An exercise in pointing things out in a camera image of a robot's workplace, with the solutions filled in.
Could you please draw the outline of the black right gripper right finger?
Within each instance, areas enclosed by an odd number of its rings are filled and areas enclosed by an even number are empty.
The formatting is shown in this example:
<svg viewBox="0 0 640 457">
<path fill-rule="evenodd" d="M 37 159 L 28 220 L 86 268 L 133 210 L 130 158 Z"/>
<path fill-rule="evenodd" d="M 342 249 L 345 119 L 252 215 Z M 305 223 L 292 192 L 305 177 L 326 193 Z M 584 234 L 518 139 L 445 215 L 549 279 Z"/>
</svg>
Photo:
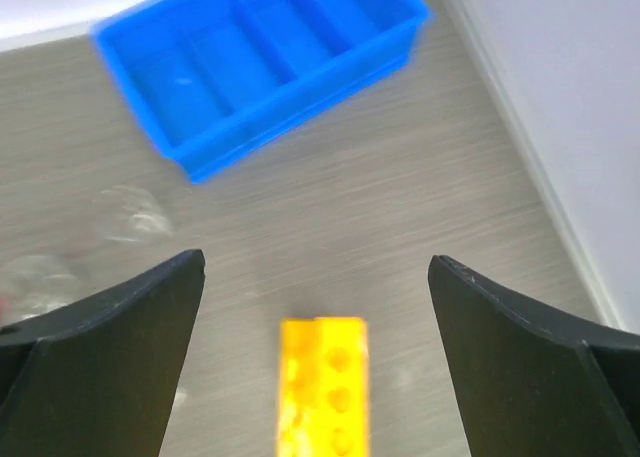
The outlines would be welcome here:
<svg viewBox="0 0 640 457">
<path fill-rule="evenodd" d="M 445 255 L 428 284 L 474 456 L 636 456 L 639 337 Z"/>
</svg>

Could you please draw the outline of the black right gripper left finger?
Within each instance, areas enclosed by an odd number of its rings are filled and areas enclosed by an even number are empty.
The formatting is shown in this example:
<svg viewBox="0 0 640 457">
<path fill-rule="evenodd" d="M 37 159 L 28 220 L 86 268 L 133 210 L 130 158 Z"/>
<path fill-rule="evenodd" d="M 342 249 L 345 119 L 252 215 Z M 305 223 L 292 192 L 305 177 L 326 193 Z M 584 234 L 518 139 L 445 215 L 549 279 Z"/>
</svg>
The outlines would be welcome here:
<svg viewBox="0 0 640 457">
<path fill-rule="evenodd" d="M 205 282 L 199 249 L 1 329 L 4 456 L 156 456 Z"/>
</svg>

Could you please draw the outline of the yellow test tube rack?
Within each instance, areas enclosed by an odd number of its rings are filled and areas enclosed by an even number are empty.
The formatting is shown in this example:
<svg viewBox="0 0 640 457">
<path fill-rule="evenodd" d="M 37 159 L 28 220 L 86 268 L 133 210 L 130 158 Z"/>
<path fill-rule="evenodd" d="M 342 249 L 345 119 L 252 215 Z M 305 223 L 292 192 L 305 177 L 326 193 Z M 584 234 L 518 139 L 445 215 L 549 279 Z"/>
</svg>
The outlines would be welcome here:
<svg viewBox="0 0 640 457">
<path fill-rule="evenodd" d="M 275 454 L 371 455 L 364 319 L 323 316 L 281 322 Z"/>
</svg>

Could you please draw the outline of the blue divided plastic bin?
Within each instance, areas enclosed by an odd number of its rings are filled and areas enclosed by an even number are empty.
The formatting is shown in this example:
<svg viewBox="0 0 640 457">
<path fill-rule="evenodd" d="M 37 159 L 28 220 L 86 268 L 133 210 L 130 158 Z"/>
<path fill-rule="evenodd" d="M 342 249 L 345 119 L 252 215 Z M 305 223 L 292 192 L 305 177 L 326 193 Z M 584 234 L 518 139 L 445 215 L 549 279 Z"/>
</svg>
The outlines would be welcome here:
<svg viewBox="0 0 640 457">
<path fill-rule="evenodd" d="M 92 36 L 196 183 L 403 66 L 431 15 L 423 0 L 147 0 Z"/>
</svg>

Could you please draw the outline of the wide clear glass beaker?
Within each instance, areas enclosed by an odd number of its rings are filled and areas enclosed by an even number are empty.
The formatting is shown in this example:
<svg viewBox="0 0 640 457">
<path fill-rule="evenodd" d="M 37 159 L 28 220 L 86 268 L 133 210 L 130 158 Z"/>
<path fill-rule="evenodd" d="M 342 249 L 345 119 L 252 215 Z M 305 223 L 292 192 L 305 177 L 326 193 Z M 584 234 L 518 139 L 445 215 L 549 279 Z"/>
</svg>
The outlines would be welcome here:
<svg viewBox="0 0 640 457">
<path fill-rule="evenodd" d="M 94 199 L 95 227 L 111 241 L 141 243 L 171 237 L 174 226 L 157 199 L 145 189 L 118 185 Z"/>
</svg>

